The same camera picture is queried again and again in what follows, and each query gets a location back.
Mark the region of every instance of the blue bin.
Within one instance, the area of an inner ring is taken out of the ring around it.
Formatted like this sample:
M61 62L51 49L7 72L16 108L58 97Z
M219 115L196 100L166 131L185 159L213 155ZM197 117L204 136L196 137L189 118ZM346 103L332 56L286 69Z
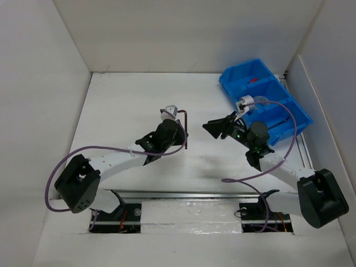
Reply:
M236 110L236 102L240 97L263 96L285 105L292 112L296 120L297 134L313 123L313 120L260 59L227 68L220 76L219 82ZM248 126L255 121L262 121L268 128L271 127L269 144L272 146L292 136L294 132L293 121L287 111L274 104L256 105L243 116L243 119Z

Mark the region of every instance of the white table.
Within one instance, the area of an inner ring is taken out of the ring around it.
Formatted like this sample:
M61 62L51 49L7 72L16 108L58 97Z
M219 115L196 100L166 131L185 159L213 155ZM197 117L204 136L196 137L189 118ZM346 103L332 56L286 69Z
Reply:
M105 189L159 192L210 192L248 194L240 184L224 184L224 177L255 174L245 159L246 149L232 139L215 140L201 126L208 120L225 117L233 110L223 94L216 74L178 73L94 73L78 123L71 150L87 145L126 147L156 129L159 109L177 105L189 114L189 149L164 157L145 167L130 169L102 183ZM290 140L274 149L284 154ZM290 160L308 164L305 148L295 145ZM85 151L86 157L108 151ZM285 183L264 176L251 182L259 190L289 191ZM64 208L62 200L52 200ZM200 209L204 216L184 216L188 205L175 202L145 203L150 220L161 216L177 223L219 222L224 217L219 205ZM232 217L231 202L224 205L227 223ZM48 212L33 267L44 266L353 266L338 221L317 230L305 220L291 216L291 233L182 234L88 234L90 212L55 214Z

